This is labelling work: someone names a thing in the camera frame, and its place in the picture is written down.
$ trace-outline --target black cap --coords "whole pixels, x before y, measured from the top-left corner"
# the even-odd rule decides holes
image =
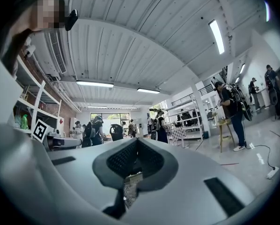
[[[223,85],[223,83],[219,82],[219,81],[215,82],[215,84],[214,84],[216,90],[217,90],[218,86],[221,86],[221,85]]]

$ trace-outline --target glossy floor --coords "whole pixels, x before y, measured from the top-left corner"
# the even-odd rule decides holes
[[[226,141],[223,142],[222,153],[220,153],[218,135],[204,139],[202,143],[185,141],[185,145],[188,146],[187,149],[196,150],[223,165],[241,179],[255,195],[259,195],[274,183],[278,175],[274,176],[272,180],[266,178],[272,170],[267,164],[269,149],[267,147],[257,147],[257,145],[270,147],[269,163],[280,168],[280,120],[266,119],[258,124],[246,127],[245,134],[248,147],[255,146],[253,149],[234,152],[233,143]],[[233,137],[237,143],[238,138],[235,132],[233,132]]]

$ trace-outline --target vent grille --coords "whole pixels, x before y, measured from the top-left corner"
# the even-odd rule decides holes
[[[66,67],[64,64],[64,60],[61,54],[61,50],[60,50],[60,46],[59,46],[59,42],[58,42],[58,35],[56,32],[50,32],[50,39],[51,39],[51,44],[52,44],[52,49],[54,51],[54,55],[57,61],[57,64],[59,66],[59,69],[61,71],[61,73],[65,73]]]

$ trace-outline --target sneaker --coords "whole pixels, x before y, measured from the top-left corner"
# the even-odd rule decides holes
[[[245,149],[245,146],[237,146],[236,148],[234,148],[234,151],[238,152],[238,151],[243,150],[243,149]]]

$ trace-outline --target checkered cloth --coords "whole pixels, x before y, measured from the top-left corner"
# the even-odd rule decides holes
[[[181,128],[177,128],[172,131],[172,140],[174,142],[181,139],[182,137],[186,137],[186,133]]]

